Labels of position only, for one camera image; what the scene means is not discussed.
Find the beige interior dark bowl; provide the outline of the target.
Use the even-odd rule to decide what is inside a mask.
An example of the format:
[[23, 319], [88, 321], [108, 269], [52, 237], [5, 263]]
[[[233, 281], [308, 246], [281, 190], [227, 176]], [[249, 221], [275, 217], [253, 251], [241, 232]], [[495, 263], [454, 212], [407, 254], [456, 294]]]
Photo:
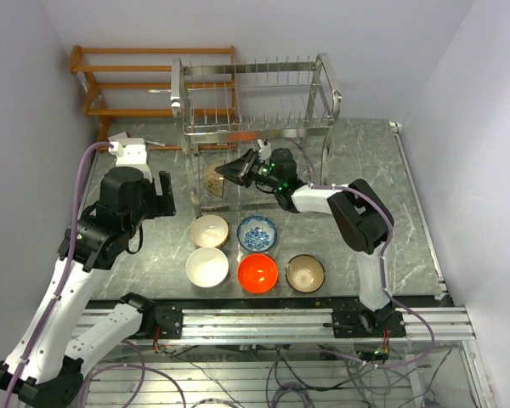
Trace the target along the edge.
[[302, 293], [318, 291], [326, 278], [325, 268], [319, 259], [299, 254], [286, 264], [286, 282], [294, 290]]

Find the blue floral bowl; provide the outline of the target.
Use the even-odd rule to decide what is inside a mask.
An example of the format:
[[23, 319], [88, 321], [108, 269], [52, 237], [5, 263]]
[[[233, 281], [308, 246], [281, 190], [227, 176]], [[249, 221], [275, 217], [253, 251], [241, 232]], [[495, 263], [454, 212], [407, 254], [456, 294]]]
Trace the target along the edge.
[[269, 218], [252, 215], [241, 220], [236, 238], [249, 252], [267, 252], [277, 242], [278, 233], [275, 223]]

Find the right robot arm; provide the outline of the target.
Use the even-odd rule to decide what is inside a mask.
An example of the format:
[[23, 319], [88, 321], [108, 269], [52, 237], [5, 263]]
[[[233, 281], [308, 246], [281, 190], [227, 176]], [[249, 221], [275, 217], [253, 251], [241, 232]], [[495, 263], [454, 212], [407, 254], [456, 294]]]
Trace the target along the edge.
[[394, 219], [364, 179], [349, 184], [305, 183], [298, 177], [298, 165], [287, 148], [273, 150], [267, 160], [250, 149], [240, 158], [217, 166], [215, 172], [242, 187], [261, 187], [289, 213], [333, 216], [343, 241], [357, 252], [360, 324], [367, 332], [384, 326], [394, 312], [386, 259]]

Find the orange plastic bowl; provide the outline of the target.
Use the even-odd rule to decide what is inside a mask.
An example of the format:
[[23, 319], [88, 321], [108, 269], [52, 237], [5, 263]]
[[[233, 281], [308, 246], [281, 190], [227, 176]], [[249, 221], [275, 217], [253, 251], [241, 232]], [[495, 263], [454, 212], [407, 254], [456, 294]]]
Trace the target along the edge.
[[262, 294], [270, 291], [279, 279], [275, 261], [262, 253], [254, 253], [242, 259], [237, 268], [237, 279], [241, 287], [250, 293]]

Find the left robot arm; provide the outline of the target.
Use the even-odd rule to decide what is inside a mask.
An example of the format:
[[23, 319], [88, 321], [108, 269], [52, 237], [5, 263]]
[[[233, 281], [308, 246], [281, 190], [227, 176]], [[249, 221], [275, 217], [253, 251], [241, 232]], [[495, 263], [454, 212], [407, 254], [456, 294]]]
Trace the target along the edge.
[[130, 292], [80, 337], [77, 322], [96, 286], [147, 219], [176, 213], [171, 176], [155, 181], [134, 167], [114, 167], [100, 181], [99, 199], [65, 232], [44, 298], [25, 334], [0, 361], [0, 389], [30, 407], [67, 407], [87, 374], [120, 341], [155, 333], [156, 304]]

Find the black bowl beige flower exterior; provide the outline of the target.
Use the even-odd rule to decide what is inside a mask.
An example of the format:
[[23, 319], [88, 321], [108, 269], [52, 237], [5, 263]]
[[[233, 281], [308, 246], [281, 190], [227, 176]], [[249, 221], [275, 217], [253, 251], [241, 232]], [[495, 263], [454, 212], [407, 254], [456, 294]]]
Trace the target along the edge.
[[216, 168], [224, 164], [225, 161], [215, 161], [208, 164], [203, 177], [203, 184], [206, 192], [219, 198], [224, 196], [224, 177], [216, 172]]

